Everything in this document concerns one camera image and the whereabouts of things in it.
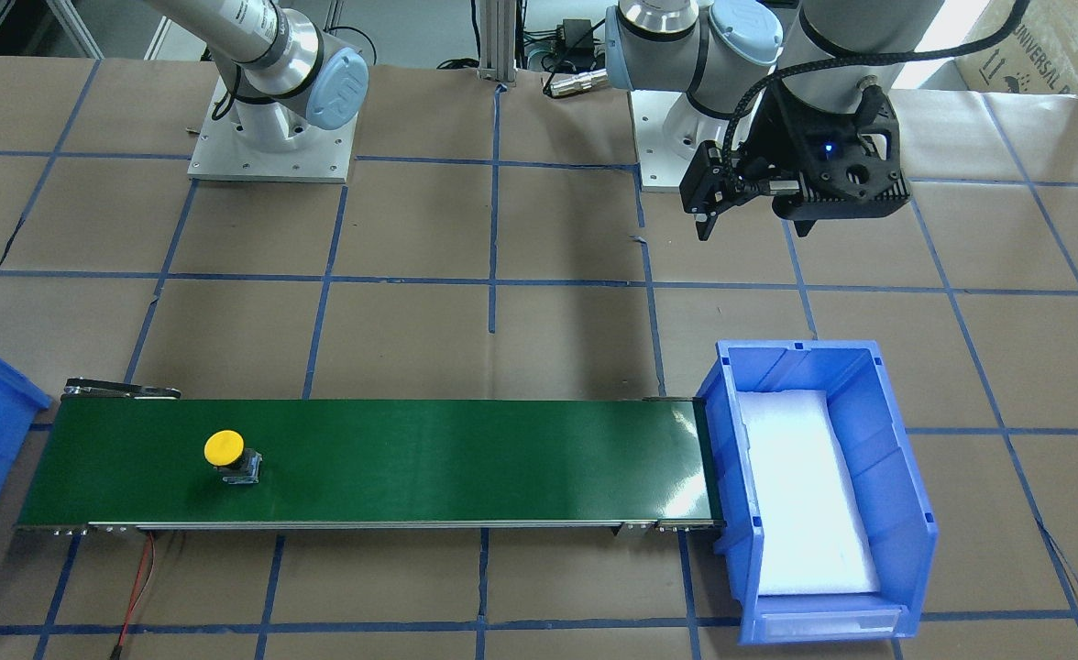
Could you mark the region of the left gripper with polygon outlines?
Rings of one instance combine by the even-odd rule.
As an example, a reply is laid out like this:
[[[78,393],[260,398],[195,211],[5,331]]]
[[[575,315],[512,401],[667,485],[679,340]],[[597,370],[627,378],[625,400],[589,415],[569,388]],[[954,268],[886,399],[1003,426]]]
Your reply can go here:
[[[863,220],[898,212],[911,200],[900,164],[900,128],[887,93],[868,82],[848,113],[800,101],[780,82],[758,105],[733,166],[718,142],[701,142],[681,180],[683,212],[697,240],[720,214],[769,197],[800,235],[823,220]]]

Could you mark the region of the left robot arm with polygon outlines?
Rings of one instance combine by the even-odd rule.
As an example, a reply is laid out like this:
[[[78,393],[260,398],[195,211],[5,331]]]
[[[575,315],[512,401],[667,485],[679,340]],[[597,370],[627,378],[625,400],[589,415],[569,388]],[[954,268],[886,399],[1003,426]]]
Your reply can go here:
[[[939,9],[797,1],[784,17],[766,1],[619,1],[603,18],[605,66],[616,88],[678,93],[678,108],[703,122],[686,139],[677,185],[699,239],[710,238],[720,214],[758,197],[805,237],[818,221],[887,217],[908,203],[888,97],[902,68],[859,61],[768,75],[913,51]]]

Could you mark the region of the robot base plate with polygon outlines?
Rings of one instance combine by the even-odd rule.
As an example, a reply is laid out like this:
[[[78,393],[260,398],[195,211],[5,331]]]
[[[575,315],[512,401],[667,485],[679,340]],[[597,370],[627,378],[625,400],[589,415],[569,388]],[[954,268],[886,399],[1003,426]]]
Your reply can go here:
[[[641,188],[676,193],[699,142],[722,141],[727,121],[699,112],[685,93],[634,91],[630,100]]]
[[[220,120],[205,116],[188,175],[215,182],[343,184],[358,119],[323,130],[284,105],[236,101]]]

